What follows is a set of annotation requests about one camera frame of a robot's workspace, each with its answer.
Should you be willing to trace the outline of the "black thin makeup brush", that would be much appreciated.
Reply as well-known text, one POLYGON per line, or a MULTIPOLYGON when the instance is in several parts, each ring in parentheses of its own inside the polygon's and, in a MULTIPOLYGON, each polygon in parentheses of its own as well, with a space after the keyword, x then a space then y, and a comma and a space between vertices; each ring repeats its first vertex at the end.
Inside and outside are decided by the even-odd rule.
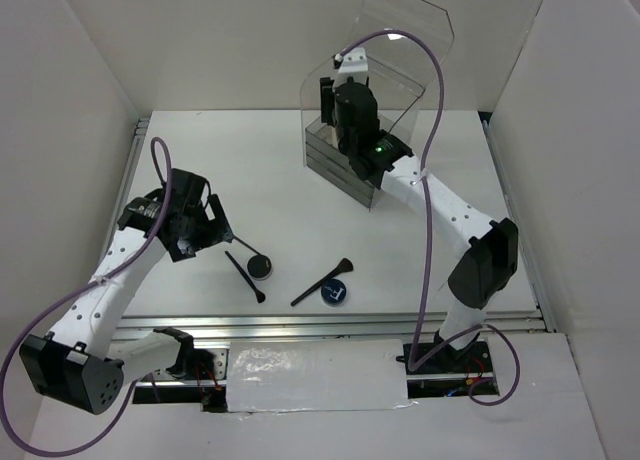
POLYGON ((256 248, 254 248, 252 245, 250 245, 249 243, 247 243, 246 241, 242 240, 240 237, 238 237, 237 235, 233 236, 233 241, 238 242, 240 245, 242 245, 243 247, 247 248, 248 250, 250 250, 251 252, 253 252, 255 255, 258 256, 266 256, 264 255, 262 252, 260 252, 259 250, 257 250, 256 248))

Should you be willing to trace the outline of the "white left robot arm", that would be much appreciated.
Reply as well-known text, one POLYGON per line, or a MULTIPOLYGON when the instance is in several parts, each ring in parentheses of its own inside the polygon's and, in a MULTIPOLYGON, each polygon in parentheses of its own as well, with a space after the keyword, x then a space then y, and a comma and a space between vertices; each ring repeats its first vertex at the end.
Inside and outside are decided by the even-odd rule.
POLYGON ((127 307, 163 257, 180 262, 232 240, 209 181, 180 169, 172 169, 171 177, 169 184, 124 207, 93 287, 44 336, 30 334, 20 345, 21 361, 38 393, 100 415, 125 385, 155 371, 176 379, 214 375, 214 354, 195 347, 191 335, 174 327, 113 342, 127 307))

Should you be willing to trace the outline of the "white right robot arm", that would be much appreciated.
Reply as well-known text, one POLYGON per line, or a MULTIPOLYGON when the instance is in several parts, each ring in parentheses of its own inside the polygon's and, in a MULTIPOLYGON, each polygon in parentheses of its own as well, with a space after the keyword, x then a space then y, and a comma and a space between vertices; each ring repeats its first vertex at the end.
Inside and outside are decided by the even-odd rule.
POLYGON ((382 128, 367 83, 323 77, 319 87, 321 120, 334 129, 353 174, 424 215, 453 251, 457 264, 447 280, 453 299, 436 335, 435 359, 442 369, 457 371, 470 358, 473 327, 483 323, 487 304, 517 271, 518 228, 477 210, 421 168, 411 148, 382 128))

